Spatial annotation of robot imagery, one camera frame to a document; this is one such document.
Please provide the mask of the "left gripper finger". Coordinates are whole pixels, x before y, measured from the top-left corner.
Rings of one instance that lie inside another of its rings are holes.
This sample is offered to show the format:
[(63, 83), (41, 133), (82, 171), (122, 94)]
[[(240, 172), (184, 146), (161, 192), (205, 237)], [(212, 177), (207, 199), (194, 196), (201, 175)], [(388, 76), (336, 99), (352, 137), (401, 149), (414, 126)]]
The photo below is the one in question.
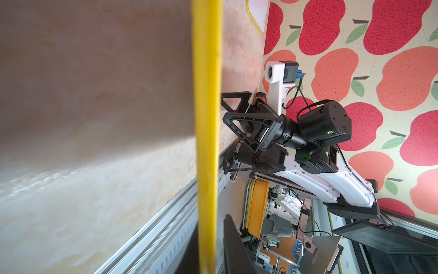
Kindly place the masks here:
[(230, 215), (224, 219), (223, 243), (226, 274), (256, 274)]

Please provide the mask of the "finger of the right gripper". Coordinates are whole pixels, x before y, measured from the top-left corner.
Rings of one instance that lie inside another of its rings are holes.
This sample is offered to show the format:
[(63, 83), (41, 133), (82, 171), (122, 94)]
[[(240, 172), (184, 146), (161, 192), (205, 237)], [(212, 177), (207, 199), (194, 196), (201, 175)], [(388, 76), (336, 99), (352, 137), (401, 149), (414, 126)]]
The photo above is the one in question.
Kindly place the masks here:
[(230, 113), (246, 113), (251, 97), (252, 93), (250, 91), (223, 92), (221, 94), (221, 106)]
[(276, 118), (269, 113), (226, 113), (223, 122), (252, 152), (272, 146)]

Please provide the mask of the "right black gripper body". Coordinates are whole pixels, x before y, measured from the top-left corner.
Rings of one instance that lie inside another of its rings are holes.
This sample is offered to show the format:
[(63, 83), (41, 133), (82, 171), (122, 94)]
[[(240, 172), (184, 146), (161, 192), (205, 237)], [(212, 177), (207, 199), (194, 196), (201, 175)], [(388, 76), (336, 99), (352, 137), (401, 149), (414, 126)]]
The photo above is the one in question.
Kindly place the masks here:
[(272, 146), (277, 144), (299, 150), (308, 145), (308, 141), (300, 132), (298, 123), (291, 120), (284, 114), (278, 115), (267, 104), (264, 104), (263, 102), (257, 102), (255, 105), (251, 105), (246, 113), (269, 113), (276, 118), (276, 125), (273, 130), (274, 137), (272, 139)]

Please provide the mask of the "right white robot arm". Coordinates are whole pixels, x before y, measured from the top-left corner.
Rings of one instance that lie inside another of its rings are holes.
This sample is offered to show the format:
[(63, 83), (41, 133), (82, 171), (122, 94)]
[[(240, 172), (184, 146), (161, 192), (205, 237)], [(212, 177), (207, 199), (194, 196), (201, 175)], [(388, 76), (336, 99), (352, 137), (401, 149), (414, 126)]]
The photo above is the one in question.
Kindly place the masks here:
[(346, 219), (376, 219), (377, 182), (349, 166), (339, 144), (352, 137), (352, 121), (334, 100), (303, 108), (295, 119), (276, 113), (264, 93), (224, 93), (223, 122), (239, 143), (224, 159), (224, 171), (246, 170), (289, 180), (315, 195), (328, 210)]

